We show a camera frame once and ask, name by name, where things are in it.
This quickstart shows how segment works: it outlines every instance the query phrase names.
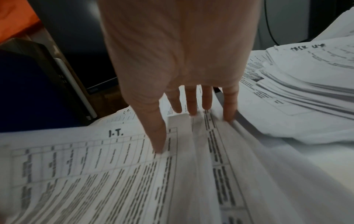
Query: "orange fabric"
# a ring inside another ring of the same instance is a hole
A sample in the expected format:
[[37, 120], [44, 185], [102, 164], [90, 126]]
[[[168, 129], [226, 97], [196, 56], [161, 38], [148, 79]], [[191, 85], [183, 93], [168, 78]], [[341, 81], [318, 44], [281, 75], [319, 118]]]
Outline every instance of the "orange fabric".
[[0, 0], [0, 42], [38, 22], [27, 0]]

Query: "gray wall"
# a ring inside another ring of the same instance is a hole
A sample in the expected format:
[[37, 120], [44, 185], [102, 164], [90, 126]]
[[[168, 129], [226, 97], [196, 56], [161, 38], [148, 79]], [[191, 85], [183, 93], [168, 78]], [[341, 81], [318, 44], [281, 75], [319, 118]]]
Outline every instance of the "gray wall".
[[[269, 27], [280, 45], [308, 38], [310, 0], [266, 1]], [[265, 50], [274, 45], [267, 30], [263, 5], [253, 50]]]

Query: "hand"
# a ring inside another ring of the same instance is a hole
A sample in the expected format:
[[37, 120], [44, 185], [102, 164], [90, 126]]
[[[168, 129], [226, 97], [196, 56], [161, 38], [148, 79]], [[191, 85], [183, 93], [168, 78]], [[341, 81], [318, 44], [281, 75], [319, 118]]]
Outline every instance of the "hand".
[[211, 107], [212, 87], [224, 91], [224, 119], [237, 110], [239, 81], [253, 46], [259, 0], [100, 0], [103, 33], [119, 86], [136, 112], [152, 146], [162, 152], [166, 125], [159, 99], [166, 93], [182, 112], [185, 85], [188, 112]]

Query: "cable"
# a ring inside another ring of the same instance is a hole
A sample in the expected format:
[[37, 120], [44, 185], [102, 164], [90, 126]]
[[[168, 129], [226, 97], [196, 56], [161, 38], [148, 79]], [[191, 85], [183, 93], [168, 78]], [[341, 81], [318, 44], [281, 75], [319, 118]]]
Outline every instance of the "cable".
[[273, 37], [273, 35], [272, 35], [272, 32], [270, 31], [270, 28], [269, 28], [269, 23], [268, 23], [268, 15], [267, 15], [267, 1], [266, 0], [264, 0], [264, 13], [265, 13], [265, 22], [267, 23], [267, 29], [268, 29], [268, 33], [269, 33], [269, 35], [270, 35], [270, 37], [272, 38], [272, 40], [274, 41], [274, 43], [277, 45], [277, 46], [279, 46], [279, 44], [278, 44], [278, 42], [277, 41], [275, 41], [275, 39], [274, 39], [274, 37]]

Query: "brown wooden surface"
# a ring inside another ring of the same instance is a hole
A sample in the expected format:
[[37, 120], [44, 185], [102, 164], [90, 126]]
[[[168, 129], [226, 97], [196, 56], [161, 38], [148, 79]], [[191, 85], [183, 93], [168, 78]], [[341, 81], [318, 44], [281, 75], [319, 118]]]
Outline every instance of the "brown wooden surface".
[[124, 101], [118, 86], [114, 86], [104, 91], [89, 95], [80, 79], [77, 77], [74, 70], [71, 68], [70, 64], [60, 49], [57, 47], [54, 40], [51, 38], [50, 34], [47, 32], [44, 26], [37, 26], [18, 37], [45, 45], [54, 58], [60, 58], [65, 62], [74, 79], [82, 89], [82, 92], [85, 94], [93, 109], [97, 113], [97, 118], [110, 115], [115, 113], [117, 110], [128, 106]]

